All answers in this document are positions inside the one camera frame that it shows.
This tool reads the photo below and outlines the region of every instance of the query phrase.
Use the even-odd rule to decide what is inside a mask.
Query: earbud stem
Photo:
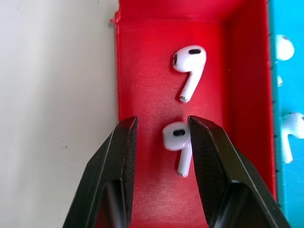
[[[288,135],[288,132],[282,131],[282,159],[284,163],[290,163],[293,161]]]
[[[203,73],[204,68],[196,69],[195,71],[190,71],[189,78],[187,83],[180,94],[180,101],[183,103],[187,103],[192,98],[196,87],[200,82],[201,75]]]
[[[189,143],[181,150],[180,163],[177,173],[182,177],[188,177],[192,158],[192,145]]]

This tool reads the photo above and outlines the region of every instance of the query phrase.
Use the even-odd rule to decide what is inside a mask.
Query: white table
[[[117,0],[0,1],[0,227],[62,227],[117,122]]]

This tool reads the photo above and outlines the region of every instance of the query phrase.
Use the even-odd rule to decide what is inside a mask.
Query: red plastic container
[[[119,120],[138,116],[133,228],[208,227],[195,180],[176,173],[162,129],[197,115],[225,128],[276,197],[266,0],[120,0],[115,15]],[[187,104],[172,68],[188,45],[207,52]]]

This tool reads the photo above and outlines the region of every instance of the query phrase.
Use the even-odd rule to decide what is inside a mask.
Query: red tray
[[[119,120],[138,116],[133,228],[208,227],[195,180],[162,129],[197,115],[225,128],[276,197],[267,0],[120,0],[115,15]],[[187,104],[186,74],[172,68],[188,45],[207,52]]]

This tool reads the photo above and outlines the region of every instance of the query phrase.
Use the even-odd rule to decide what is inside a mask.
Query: red compartment floor
[[[177,175],[179,155],[164,149],[162,129],[198,115],[231,137],[224,30],[212,22],[163,20],[120,22],[116,29],[119,120],[139,118],[131,227],[208,227],[193,163],[188,178]],[[192,100],[182,104],[178,96],[188,75],[173,70],[172,55],[194,44],[206,49],[207,63]]]

